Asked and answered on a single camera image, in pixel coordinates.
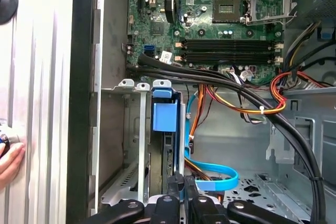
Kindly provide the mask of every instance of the white label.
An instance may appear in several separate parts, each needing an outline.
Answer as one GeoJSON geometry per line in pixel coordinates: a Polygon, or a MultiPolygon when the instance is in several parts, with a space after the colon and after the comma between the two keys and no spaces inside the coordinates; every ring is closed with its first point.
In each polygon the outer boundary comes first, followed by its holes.
{"type": "Polygon", "coordinates": [[[172,63],[172,57],[173,57],[173,53],[167,52],[167,51],[162,51],[159,61],[163,62],[163,63],[166,63],[166,64],[171,64],[172,63]]]}
{"type": "Polygon", "coordinates": [[[195,0],[185,0],[185,5],[195,5],[195,0]]]}
{"type": "Polygon", "coordinates": [[[251,80],[254,74],[250,70],[244,70],[239,76],[243,81],[251,80]]]}

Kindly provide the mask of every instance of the motherboard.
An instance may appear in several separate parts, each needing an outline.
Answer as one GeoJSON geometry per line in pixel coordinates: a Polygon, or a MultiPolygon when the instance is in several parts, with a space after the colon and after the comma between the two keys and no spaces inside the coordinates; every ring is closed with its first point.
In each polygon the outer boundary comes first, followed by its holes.
{"type": "Polygon", "coordinates": [[[127,63],[142,53],[186,68],[248,71],[267,83],[281,60],[284,0],[129,0],[127,63]]]}

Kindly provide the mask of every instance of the cpu socket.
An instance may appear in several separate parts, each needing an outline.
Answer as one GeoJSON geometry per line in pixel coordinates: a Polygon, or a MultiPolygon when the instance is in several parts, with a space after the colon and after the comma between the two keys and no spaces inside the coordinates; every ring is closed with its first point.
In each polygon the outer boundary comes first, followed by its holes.
{"type": "Polygon", "coordinates": [[[214,0],[212,23],[239,23],[240,0],[214,0]]]}

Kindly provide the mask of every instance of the green circuit board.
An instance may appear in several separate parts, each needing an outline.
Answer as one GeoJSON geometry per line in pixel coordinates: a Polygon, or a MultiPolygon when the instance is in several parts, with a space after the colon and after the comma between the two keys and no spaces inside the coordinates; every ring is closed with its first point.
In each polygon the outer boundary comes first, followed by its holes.
{"type": "MultiPolygon", "coordinates": [[[[144,45],[154,45],[155,54],[169,51],[174,56],[179,56],[180,49],[175,43],[185,39],[233,39],[233,40],[260,40],[260,41],[282,41],[282,24],[246,26],[240,22],[214,23],[214,15],[232,12],[230,3],[223,3],[220,9],[214,14],[214,2],[221,0],[178,0],[178,21],[175,24],[167,22],[164,1],[156,0],[155,8],[144,5],[141,11],[138,10],[139,0],[129,0],[129,23],[128,35],[132,38],[132,53],[127,54],[127,63],[136,65],[138,56],[143,52],[144,45]],[[200,37],[200,30],[205,34],[200,37]]],[[[281,14],[282,0],[258,0],[257,16],[281,14]]],[[[253,82],[260,84],[267,82],[275,75],[276,66],[274,63],[256,66],[253,82]]]]}

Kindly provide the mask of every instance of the finger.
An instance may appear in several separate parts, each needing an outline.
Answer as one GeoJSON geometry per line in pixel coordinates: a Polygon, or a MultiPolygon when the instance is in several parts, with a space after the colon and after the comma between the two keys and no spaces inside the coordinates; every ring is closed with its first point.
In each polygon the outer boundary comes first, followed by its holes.
{"type": "Polygon", "coordinates": [[[0,144],[0,156],[2,155],[2,152],[4,152],[5,147],[6,147],[6,144],[4,143],[0,144]]]}
{"type": "Polygon", "coordinates": [[[9,151],[0,158],[0,174],[7,169],[23,148],[23,143],[13,144],[9,151]]]}
{"type": "Polygon", "coordinates": [[[17,175],[20,170],[20,163],[25,155],[25,150],[20,150],[16,158],[11,162],[11,164],[0,174],[0,185],[8,185],[17,175]]]}

